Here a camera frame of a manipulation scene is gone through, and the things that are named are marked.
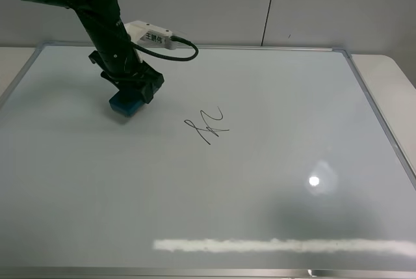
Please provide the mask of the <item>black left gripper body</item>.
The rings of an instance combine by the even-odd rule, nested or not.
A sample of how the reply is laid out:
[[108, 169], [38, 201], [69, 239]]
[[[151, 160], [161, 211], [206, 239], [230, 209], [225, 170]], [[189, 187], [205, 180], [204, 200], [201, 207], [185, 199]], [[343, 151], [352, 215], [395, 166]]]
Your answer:
[[134, 49], [128, 49], [127, 53], [104, 53], [94, 50], [88, 58], [101, 68], [102, 78], [111, 78], [123, 83], [121, 91], [140, 92], [141, 84], [150, 81], [158, 82], [159, 88], [164, 83], [163, 75], [141, 60]]

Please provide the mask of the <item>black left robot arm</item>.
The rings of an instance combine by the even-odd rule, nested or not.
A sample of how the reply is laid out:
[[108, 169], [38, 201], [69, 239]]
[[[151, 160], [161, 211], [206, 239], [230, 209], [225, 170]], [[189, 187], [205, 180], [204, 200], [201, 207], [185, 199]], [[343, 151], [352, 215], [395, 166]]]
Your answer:
[[22, 0], [74, 10], [95, 51], [89, 59], [130, 101], [150, 103], [163, 75], [140, 59], [120, 17], [118, 0]]

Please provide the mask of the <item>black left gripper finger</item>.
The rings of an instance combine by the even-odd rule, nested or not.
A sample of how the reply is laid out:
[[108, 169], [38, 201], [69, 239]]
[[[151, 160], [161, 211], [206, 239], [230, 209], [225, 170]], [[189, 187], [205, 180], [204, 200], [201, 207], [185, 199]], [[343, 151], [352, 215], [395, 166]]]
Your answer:
[[114, 79], [108, 78], [108, 82], [110, 82], [112, 85], [114, 85], [118, 90], [121, 90], [123, 88], [123, 83], [116, 81]]
[[149, 104], [153, 100], [153, 97], [158, 89], [159, 83], [156, 81], [142, 83], [140, 87], [141, 100], [144, 103]]

